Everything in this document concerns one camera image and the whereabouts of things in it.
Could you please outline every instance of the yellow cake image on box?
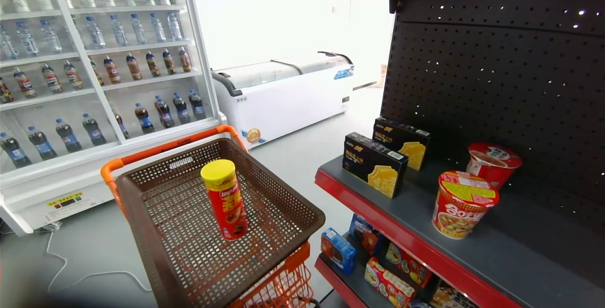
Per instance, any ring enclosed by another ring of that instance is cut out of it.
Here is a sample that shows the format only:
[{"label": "yellow cake image on box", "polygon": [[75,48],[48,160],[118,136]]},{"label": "yellow cake image on box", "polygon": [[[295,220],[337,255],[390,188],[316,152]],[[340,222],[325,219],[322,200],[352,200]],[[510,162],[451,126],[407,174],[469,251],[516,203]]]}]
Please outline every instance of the yellow cake image on box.
[{"label": "yellow cake image on box", "polygon": [[374,171],[368,175],[368,184],[385,194],[388,198],[393,198],[396,183],[397,171],[391,166],[376,165],[374,166]]},{"label": "yellow cake image on box", "polygon": [[410,168],[420,170],[425,151],[426,146],[420,144],[420,142],[407,142],[398,152],[408,156],[408,166]]}]

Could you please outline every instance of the shopping basket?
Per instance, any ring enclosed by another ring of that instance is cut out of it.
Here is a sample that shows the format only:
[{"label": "shopping basket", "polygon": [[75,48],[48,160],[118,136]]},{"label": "shopping basket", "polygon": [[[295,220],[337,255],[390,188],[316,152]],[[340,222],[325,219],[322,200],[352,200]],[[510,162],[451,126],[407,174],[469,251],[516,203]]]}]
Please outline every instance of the shopping basket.
[{"label": "shopping basket", "polygon": [[[233,140],[218,138],[112,178],[127,164],[225,132]],[[216,159],[235,163],[246,207],[249,230],[235,241],[221,237],[199,176]],[[291,308],[313,302],[304,260],[307,239],[325,215],[252,158],[233,127],[220,125],[114,159],[101,175],[128,220],[160,307]]]}]

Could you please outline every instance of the instant noodle cup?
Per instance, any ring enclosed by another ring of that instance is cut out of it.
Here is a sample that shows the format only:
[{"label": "instant noodle cup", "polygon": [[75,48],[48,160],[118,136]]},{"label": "instant noodle cup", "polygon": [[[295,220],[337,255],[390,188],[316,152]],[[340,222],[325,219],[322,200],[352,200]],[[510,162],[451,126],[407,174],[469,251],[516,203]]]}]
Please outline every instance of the instant noodle cup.
[{"label": "instant noodle cup", "polygon": [[450,239],[464,239],[499,200],[498,190],[486,180],[462,171],[444,172],[432,224]]},{"label": "instant noodle cup", "polygon": [[495,144],[475,143],[468,147],[468,152],[471,160],[467,172],[485,179],[497,190],[523,164],[519,155]]},{"label": "instant noodle cup", "polygon": [[217,159],[204,165],[199,172],[204,180],[208,197],[221,235],[232,241],[244,236],[248,230],[242,192],[231,160]]}]

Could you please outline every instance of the red noodle cup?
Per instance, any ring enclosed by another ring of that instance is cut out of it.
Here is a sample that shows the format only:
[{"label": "red noodle cup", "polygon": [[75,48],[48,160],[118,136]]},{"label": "red noodle cup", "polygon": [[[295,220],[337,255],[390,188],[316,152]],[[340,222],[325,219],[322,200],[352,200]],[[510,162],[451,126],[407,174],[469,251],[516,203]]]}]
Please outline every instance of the red noodle cup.
[{"label": "red noodle cup", "polygon": [[471,160],[467,172],[485,179],[497,190],[523,164],[519,155],[495,144],[475,143],[468,147],[468,152]]},{"label": "red noodle cup", "polygon": [[450,239],[464,239],[499,200],[498,190],[484,179],[462,171],[444,172],[432,224]]}]

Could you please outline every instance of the black pegboard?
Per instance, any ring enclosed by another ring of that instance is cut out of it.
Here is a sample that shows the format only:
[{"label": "black pegboard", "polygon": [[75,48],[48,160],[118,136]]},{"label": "black pegboard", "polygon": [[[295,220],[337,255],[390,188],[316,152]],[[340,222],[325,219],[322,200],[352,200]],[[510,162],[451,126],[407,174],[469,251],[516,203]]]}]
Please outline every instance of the black pegboard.
[{"label": "black pegboard", "polygon": [[398,9],[382,115],[435,132],[441,146],[510,147],[527,196],[605,228],[605,0]]}]

